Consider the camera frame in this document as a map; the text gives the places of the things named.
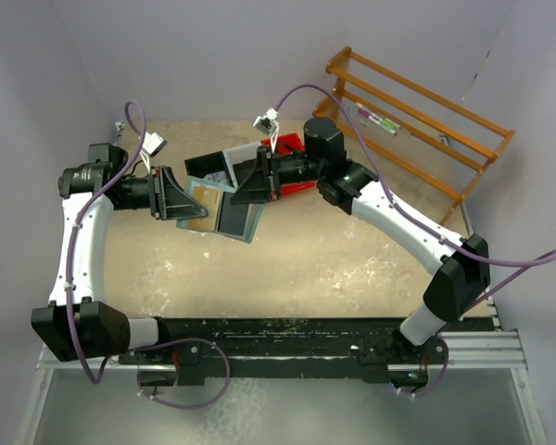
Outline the black card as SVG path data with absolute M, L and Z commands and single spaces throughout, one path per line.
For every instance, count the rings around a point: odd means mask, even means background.
M 232 192 L 225 191 L 222 195 L 216 231 L 220 235 L 248 242 L 257 205 L 234 205 L 230 202 L 232 194 Z

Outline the green card holder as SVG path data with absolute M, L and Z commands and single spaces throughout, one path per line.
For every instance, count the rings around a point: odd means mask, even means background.
M 179 220 L 177 228 L 223 235 L 248 244 L 253 241 L 263 211 L 262 204 L 233 204 L 231 198 L 235 188 L 193 176 L 187 177 L 186 191 L 208 211 L 208 215 Z

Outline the orange card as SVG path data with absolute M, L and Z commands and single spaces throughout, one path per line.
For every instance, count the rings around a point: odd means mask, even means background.
M 189 220 L 187 224 L 189 230 L 199 232 L 214 232 L 216 230 L 222 195 L 223 192 L 216 187 L 207 185 L 196 185 L 194 187 L 192 196 L 207 211 L 207 215 Z

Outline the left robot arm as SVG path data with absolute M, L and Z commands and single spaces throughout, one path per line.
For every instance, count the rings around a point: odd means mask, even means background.
M 148 209 L 162 221 L 205 217 L 208 212 L 183 191 L 167 166 L 152 169 L 145 178 L 124 175 L 99 195 L 98 190 L 128 159 L 120 147 L 93 144 L 87 162 L 66 169 L 57 182 L 64 216 L 57 279 L 47 305 L 32 311 L 31 324 L 62 362 L 76 360 L 76 345 L 87 358 L 138 348 L 151 363 L 165 362 L 171 356 L 171 339 L 159 332 L 157 319 L 131 319 L 107 305 L 107 229 L 116 210 Z

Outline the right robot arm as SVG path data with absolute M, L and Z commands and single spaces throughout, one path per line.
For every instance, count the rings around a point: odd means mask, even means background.
M 272 113 L 257 117 L 253 125 L 269 136 L 270 145 L 258 148 L 232 203 L 265 203 L 279 197 L 284 184 L 313 181 L 327 202 L 388 235 L 431 274 L 422 303 L 401 323 L 393 342 L 401 361 L 416 362 L 426 352 L 426 341 L 459 320 L 489 286 L 487 242 L 452 232 L 391 195 L 377 173 L 348 157 L 334 121 L 306 121 L 303 150 L 284 155 L 275 153 L 279 124 Z

